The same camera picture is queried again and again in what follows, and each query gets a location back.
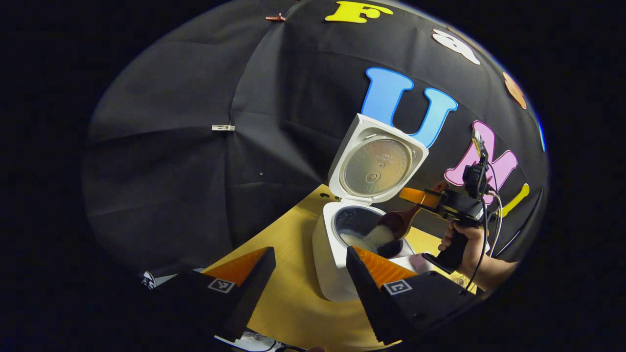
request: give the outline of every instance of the orange gripper pad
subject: orange gripper pad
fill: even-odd
[[[376,287],[378,288],[388,282],[394,282],[417,275],[415,272],[405,269],[394,262],[390,262],[377,254],[357,246],[353,246],[353,248],[359,255],[359,258],[361,258],[363,264],[367,267],[369,274],[374,279],[374,282],[376,282]]]
[[[400,191],[400,198],[406,199],[414,204],[421,204],[432,209],[437,209],[439,204],[440,195],[434,195],[426,193],[423,190],[416,190],[410,188],[403,188]]]
[[[236,283],[237,287],[241,287],[245,278],[248,277],[250,271],[257,265],[259,259],[267,251],[269,247],[257,249],[256,251],[244,254],[239,258],[233,259],[213,269],[204,269],[202,274],[217,277],[218,279],[228,280]]]

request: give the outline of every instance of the pink letter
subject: pink letter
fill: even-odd
[[[487,182],[497,190],[502,188],[502,185],[511,174],[514,168],[517,167],[517,158],[512,151],[507,150],[504,154],[500,155],[496,161],[492,161],[493,159],[493,147],[495,146],[496,138],[493,131],[489,128],[489,126],[485,125],[480,121],[474,121],[472,124],[472,128],[478,131],[480,135],[483,137],[485,141],[485,148],[487,148],[487,153],[489,153],[489,162],[492,164],[493,168],[489,168],[489,171],[486,173]],[[466,165],[474,165],[479,161],[478,152],[474,145],[470,142],[467,152],[459,162],[459,164],[455,168],[449,168],[444,173],[444,177],[451,184],[462,186],[463,182],[463,172],[465,171]],[[496,175],[496,180],[498,181],[498,188],[496,188],[496,184],[493,180],[493,174]],[[492,195],[485,195],[485,203],[491,204],[493,202]]]

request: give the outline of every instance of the orange letter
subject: orange letter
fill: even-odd
[[[352,1],[338,1],[337,3],[339,4],[337,12],[326,16],[326,21],[365,23],[367,20],[362,18],[361,14],[365,14],[367,18],[378,18],[381,16],[381,12],[393,14],[390,9],[370,4],[354,3]]]

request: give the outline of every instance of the black backdrop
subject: black backdrop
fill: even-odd
[[[397,19],[329,26],[323,18],[334,1],[232,1],[151,44],[111,83],[91,119],[81,180],[94,236],[138,276],[215,262],[327,181],[365,98],[363,72],[376,65],[415,82],[394,113],[405,132],[426,114],[426,87],[460,102],[407,187],[439,182],[467,150],[458,136],[474,120],[496,133],[492,157],[515,151],[518,165],[509,186],[498,180],[500,197],[508,203],[523,183],[531,190],[504,221],[494,253],[520,260],[533,240],[528,217],[545,210],[549,193],[549,153],[534,114],[511,98],[503,69],[482,49],[474,48],[484,63],[476,66],[433,41],[433,28],[443,25],[398,6]],[[284,26],[265,19],[279,11],[289,17]],[[237,131],[213,132],[214,123]],[[407,206],[397,198],[376,204]],[[441,236],[446,223],[423,212],[413,225]]]
[[[120,70],[214,4],[26,2],[7,9],[3,26],[14,49],[4,56],[12,88],[6,98],[16,110],[5,133],[16,143],[7,149],[5,207],[16,216],[4,223],[16,229],[19,245],[7,248],[19,261],[9,268],[18,288],[15,304],[8,304],[10,313],[17,309],[17,329],[3,330],[5,346],[106,346],[146,325],[141,287],[95,245],[85,220],[80,162],[86,127]],[[619,180],[596,171],[593,162],[602,154],[587,147],[618,140],[617,96],[602,86],[618,72],[611,62],[618,57],[615,43],[602,41],[617,30],[609,18],[614,9],[539,1],[418,6],[455,25],[516,74],[543,124],[554,170],[541,226],[550,236],[533,244],[524,265],[489,300],[441,331],[455,339],[438,343],[465,345],[477,336],[569,346],[585,340],[596,348],[608,343],[620,324],[610,309],[611,297],[619,296],[611,286],[618,262],[607,250],[618,248],[611,232],[618,225],[599,221],[607,218],[593,213],[601,203],[582,202],[574,190]],[[598,253],[603,261],[594,261]]]

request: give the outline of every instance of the wooden table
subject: wooden table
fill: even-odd
[[[206,270],[272,246],[276,269],[248,323],[250,329],[302,348],[321,345],[330,352],[380,348],[383,344],[376,341],[360,301],[331,302],[319,288],[311,238],[322,208],[328,202],[336,200],[328,186],[321,185],[273,224]],[[416,253],[439,253],[437,246],[441,240],[414,227],[406,240]],[[454,273],[451,278],[458,282],[464,277]]]

